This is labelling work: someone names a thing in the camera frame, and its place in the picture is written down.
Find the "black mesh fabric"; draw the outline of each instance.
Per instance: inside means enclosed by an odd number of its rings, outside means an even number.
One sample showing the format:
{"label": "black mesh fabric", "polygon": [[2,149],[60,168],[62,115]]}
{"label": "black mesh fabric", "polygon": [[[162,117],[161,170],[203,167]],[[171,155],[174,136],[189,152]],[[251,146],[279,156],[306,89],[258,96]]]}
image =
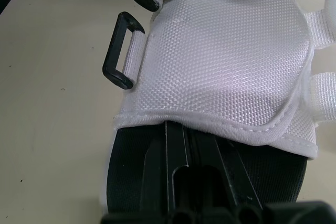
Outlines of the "black mesh fabric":
{"label": "black mesh fabric", "polygon": [[[164,124],[118,130],[108,170],[109,213],[139,211],[144,159],[154,138],[165,139]],[[217,138],[219,150],[224,147],[221,140]],[[232,143],[262,205],[296,201],[306,172],[306,157],[270,146]]]}

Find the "white woven fabric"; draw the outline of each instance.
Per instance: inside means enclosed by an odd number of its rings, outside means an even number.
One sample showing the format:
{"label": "white woven fabric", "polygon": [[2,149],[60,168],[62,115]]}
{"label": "white woven fabric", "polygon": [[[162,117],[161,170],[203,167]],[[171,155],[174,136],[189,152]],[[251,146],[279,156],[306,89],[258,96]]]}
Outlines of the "white woven fabric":
{"label": "white woven fabric", "polygon": [[127,51],[122,73],[136,84],[141,60],[146,45],[146,35],[141,31],[134,31]]}
{"label": "white woven fabric", "polygon": [[156,1],[116,130],[171,120],[317,156],[309,81],[313,50],[334,42],[327,8],[305,16],[295,0]]}
{"label": "white woven fabric", "polygon": [[336,73],[321,73],[313,76],[310,92],[315,121],[335,121]]}

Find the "white table surface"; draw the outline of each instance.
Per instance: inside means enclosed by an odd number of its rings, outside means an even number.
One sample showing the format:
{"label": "white table surface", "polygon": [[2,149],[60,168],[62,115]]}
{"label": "white table surface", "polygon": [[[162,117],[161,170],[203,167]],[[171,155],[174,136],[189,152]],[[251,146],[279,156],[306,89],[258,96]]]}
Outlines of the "white table surface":
{"label": "white table surface", "polygon": [[[307,11],[324,0],[298,0]],[[0,223],[98,223],[122,91],[101,72],[117,15],[149,31],[133,0],[12,0],[0,15]],[[336,72],[336,47],[313,73]],[[336,125],[317,130],[299,200],[336,207]]]}

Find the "stitching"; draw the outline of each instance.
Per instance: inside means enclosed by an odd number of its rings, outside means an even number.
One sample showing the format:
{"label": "stitching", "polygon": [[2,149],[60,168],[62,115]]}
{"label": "stitching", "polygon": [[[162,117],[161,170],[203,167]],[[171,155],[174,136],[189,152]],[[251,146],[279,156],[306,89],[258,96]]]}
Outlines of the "stitching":
{"label": "stitching", "polygon": [[[134,118],[134,117],[137,117],[137,118],[144,118],[144,117],[148,117],[148,116],[153,116],[153,115],[117,115],[115,117],[115,119],[117,118]],[[265,129],[263,131],[255,131],[255,130],[248,130],[248,129],[244,129],[244,128],[241,128],[241,127],[236,127],[236,126],[233,126],[229,123],[224,123],[224,122],[218,122],[218,121],[215,121],[215,120],[210,120],[210,119],[203,119],[203,118],[193,118],[193,119],[196,119],[198,121],[202,121],[202,122],[211,122],[211,123],[219,123],[221,125],[227,125],[229,127],[232,127],[232,128],[236,128],[236,129],[239,129],[239,130],[243,130],[243,131],[250,131],[250,132],[267,132],[271,129],[273,129],[278,123],[280,123],[281,119],[285,116],[285,112],[283,113],[283,115],[279,118],[279,120],[270,128],[268,129]]]}
{"label": "stitching", "polygon": [[281,138],[283,138],[283,139],[287,139],[287,140],[289,140],[289,141],[292,141],[292,142],[294,142],[294,143],[297,143],[297,144],[299,144],[299,145],[303,145],[303,146],[306,146],[306,147],[313,147],[313,148],[315,147],[315,145],[311,145],[311,144],[303,144],[303,143],[301,143],[301,142],[299,142],[299,141],[295,141],[295,140],[289,139],[289,138],[284,137],[284,136],[282,136]]}

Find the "black rectangular loop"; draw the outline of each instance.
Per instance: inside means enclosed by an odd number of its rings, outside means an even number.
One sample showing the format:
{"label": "black rectangular loop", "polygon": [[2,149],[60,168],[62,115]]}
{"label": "black rectangular loop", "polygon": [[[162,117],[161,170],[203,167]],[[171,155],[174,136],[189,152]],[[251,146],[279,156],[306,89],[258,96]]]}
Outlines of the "black rectangular loop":
{"label": "black rectangular loop", "polygon": [[143,27],[131,14],[127,12],[120,13],[103,64],[104,76],[122,89],[133,88],[132,81],[116,69],[127,29],[131,32],[141,31],[145,33]]}

